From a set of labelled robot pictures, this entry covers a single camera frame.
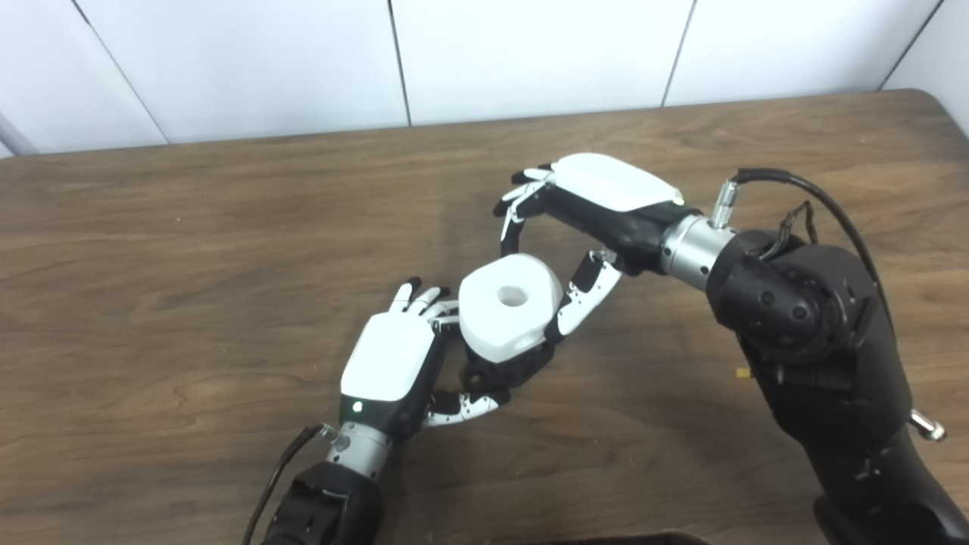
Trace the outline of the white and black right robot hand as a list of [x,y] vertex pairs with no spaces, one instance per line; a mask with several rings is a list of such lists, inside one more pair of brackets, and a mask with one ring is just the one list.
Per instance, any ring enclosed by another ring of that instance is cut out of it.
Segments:
[[564,341],[622,276],[665,275],[664,240],[695,214],[681,191],[646,170],[600,153],[575,153],[511,178],[513,190],[495,204],[504,221],[502,256],[519,252],[530,218],[548,215],[599,242],[572,273],[544,340]]

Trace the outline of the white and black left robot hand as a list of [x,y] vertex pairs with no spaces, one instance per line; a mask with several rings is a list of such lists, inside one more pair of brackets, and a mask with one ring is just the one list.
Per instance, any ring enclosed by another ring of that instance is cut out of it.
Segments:
[[461,338],[458,301],[447,286],[410,277],[387,310],[371,315],[340,379],[339,422],[365,425],[402,443],[424,428],[470,421],[506,406],[511,392],[435,387],[449,346]]

